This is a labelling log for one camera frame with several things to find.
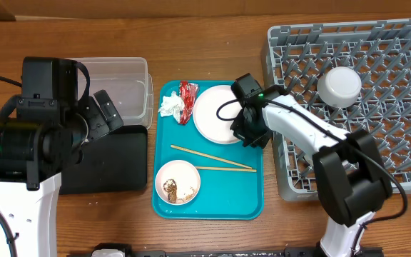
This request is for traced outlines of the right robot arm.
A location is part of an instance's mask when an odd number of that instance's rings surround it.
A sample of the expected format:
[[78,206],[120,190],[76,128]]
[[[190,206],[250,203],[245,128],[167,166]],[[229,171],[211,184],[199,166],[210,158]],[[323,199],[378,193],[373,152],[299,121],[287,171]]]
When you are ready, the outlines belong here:
[[360,241],[371,223],[393,220],[407,211],[400,183],[384,167],[374,137],[349,132],[303,108],[281,85],[264,89],[251,74],[230,87],[241,109],[230,129],[244,146],[265,148],[282,134],[313,162],[318,198],[329,216],[324,236],[314,247],[286,248],[284,256],[383,256]]

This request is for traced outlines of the pink bowl with rice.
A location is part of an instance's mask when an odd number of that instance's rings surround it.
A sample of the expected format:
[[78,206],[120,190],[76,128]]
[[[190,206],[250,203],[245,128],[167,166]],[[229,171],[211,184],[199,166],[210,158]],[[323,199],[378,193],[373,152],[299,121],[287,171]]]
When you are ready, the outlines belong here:
[[183,160],[169,161],[157,171],[155,192],[167,204],[181,206],[191,202],[201,188],[201,177],[191,163]]

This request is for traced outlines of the clear plastic bin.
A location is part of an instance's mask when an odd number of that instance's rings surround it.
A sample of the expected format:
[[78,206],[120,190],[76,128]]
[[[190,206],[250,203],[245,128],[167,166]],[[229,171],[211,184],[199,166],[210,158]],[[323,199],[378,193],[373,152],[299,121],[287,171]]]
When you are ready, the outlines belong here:
[[151,127],[153,85],[142,57],[77,58],[89,72],[90,96],[106,91],[126,126]]

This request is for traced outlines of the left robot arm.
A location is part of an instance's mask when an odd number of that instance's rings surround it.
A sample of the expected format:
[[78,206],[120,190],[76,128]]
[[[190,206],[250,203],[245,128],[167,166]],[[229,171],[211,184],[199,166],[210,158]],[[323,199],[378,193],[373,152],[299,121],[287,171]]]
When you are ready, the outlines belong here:
[[0,109],[0,256],[57,254],[62,171],[123,125],[104,90],[78,90],[80,76],[76,60],[28,56],[21,93]]

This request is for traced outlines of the white round plate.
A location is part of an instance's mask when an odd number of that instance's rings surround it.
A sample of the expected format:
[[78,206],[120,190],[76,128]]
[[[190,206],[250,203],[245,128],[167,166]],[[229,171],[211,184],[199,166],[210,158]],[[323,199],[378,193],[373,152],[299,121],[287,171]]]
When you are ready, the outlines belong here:
[[213,143],[232,144],[239,142],[230,129],[232,121],[222,121],[216,111],[224,103],[235,100],[230,85],[217,85],[206,89],[196,99],[193,121],[199,133]]

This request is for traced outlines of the teal plastic tray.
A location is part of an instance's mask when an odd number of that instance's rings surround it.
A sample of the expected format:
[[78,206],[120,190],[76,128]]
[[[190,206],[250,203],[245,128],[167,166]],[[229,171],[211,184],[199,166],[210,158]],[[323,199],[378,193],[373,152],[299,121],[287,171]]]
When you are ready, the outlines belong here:
[[[198,97],[206,89],[217,85],[230,85],[231,81],[197,80]],[[232,103],[216,111],[222,121],[230,121],[237,115],[240,105]],[[171,144],[201,153],[225,158],[252,167],[257,172],[199,170],[201,188],[189,203],[174,206],[162,201],[155,192],[157,171],[169,161],[183,160],[193,166],[241,168],[232,164],[197,156],[171,148]],[[158,117],[156,150],[154,156],[153,198],[154,211],[163,218],[250,220],[263,210],[263,151],[260,148],[243,147],[241,141],[232,144],[213,143],[203,137],[196,128],[193,116],[186,125],[180,125],[171,117]]]

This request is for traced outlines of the crumpled white napkin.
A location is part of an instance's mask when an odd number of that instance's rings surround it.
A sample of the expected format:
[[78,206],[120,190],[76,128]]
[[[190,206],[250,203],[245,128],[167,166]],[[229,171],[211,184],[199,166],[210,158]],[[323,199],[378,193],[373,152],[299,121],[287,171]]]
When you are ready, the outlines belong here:
[[170,96],[164,96],[162,98],[161,107],[158,109],[158,113],[161,117],[172,116],[177,123],[181,121],[181,113],[185,108],[183,99],[175,92],[172,91]]

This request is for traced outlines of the lower wooden chopstick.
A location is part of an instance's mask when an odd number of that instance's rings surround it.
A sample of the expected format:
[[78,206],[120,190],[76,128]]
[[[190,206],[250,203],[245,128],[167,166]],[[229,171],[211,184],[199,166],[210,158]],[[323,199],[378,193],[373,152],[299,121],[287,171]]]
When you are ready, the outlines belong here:
[[256,173],[255,169],[251,168],[226,168],[226,167],[210,167],[210,166],[195,166],[198,170],[207,170],[207,171],[232,171],[232,172],[248,172]]

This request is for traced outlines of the grey bowl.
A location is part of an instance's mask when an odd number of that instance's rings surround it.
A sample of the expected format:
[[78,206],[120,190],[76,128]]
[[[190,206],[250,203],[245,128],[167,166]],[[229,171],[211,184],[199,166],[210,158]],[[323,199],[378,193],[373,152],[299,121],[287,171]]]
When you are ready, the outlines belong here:
[[352,106],[357,101],[361,88],[362,81],[358,73],[344,66],[331,69],[317,83],[321,100],[335,108]]

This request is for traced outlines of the red snack wrapper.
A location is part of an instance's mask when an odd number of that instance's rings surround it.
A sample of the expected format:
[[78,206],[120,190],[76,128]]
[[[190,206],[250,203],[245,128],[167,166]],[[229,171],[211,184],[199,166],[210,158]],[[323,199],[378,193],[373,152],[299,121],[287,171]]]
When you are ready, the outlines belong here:
[[181,112],[179,124],[186,125],[193,113],[193,107],[199,92],[199,85],[189,81],[181,81],[179,85],[179,94],[183,100],[184,108]]

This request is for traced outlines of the black tray bin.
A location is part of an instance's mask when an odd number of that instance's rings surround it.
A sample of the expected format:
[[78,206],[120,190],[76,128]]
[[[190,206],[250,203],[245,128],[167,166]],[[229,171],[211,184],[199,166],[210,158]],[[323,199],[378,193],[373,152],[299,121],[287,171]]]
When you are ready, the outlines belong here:
[[122,126],[83,147],[83,160],[61,172],[61,195],[142,191],[148,178],[148,131]]

